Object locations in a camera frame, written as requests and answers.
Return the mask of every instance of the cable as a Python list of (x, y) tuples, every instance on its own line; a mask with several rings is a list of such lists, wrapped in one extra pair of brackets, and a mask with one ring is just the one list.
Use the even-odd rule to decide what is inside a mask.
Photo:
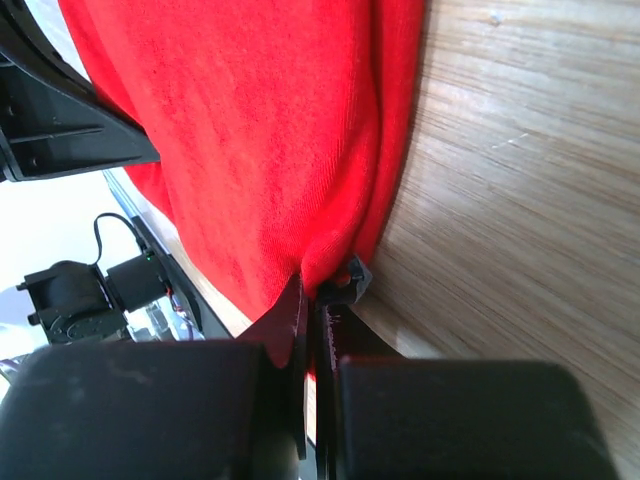
[(144, 241), (144, 238), (142, 238), (142, 235), (140, 235), (138, 233), (138, 231), (135, 229), (135, 227), (131, 224), (131, 222), (129, 222), (129, 220), (124, 218), (122, 215), (118, 215), (117, 213), (101, 213), (93, 221), (93, 233), (96, 236), (96, 243), (98, 244), (98, 259), (95, 262), (93, 262), (93, 265), (98, 265), (98, 262), (102, 258), (102, 238), (100, 237), (100, 229), (98, 228), (98, 220), (100, 220), (101, 218), (104, 218), (104, 217), (117, 218), (122, 223), (124, 223), (126, 225), (126, 227), (131, 231), (133, 236), (135, 237), (136, 243), (138, 244), (138, 248), (140, 248), (140, 252), (144, 253), (147, 250), (147, 243)]

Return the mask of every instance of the wooden table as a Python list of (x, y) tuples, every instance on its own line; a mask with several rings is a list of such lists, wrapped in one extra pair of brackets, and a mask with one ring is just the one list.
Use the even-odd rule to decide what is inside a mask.
[[(407, 164), (357, 311), (409, 355), (568, 365), (621, 474), (640, 478), (640, 0), (429, 13)], [(245, 328), (175, 229), (156, 232)]]

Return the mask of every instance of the red towel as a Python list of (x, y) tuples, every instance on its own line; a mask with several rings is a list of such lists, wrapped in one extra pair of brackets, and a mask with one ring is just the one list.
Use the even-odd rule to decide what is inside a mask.
[(92, 81), (147, 131), (131, 167), (251, 319), (368, 262), (401, 166), (422, 0), (61, 0)]

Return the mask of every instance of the wire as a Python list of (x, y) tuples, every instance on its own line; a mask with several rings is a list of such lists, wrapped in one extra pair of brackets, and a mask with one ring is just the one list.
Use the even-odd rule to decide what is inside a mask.
[(140, 235), (138, 231), (135, 229), (135, 227), (131, 224), (131, 222), (129, 222), (129, 220), (124, 218), (122, 215), (118, 215), (117, 213), (101, 213), (93, 221), (93, 233), (96, 236), (96, 243), (98, 244), (98, 259), (95, 262), (93, 262), (93, 265), (97, 265), (100, 259), (102, 258), (102, 238), (100, 237), (98, 220), (105, 217), (117, 218), (122, 223), (124, 223), (126, 227), (131, 231), (133, 236), (135, 237), (136, 243), (138, 244), (138, 248), (140, 248), (140, 252), (144, 253), (147, 250), (147, 243), (144, 241), (144, 238), (142, 238), (142, 235)]

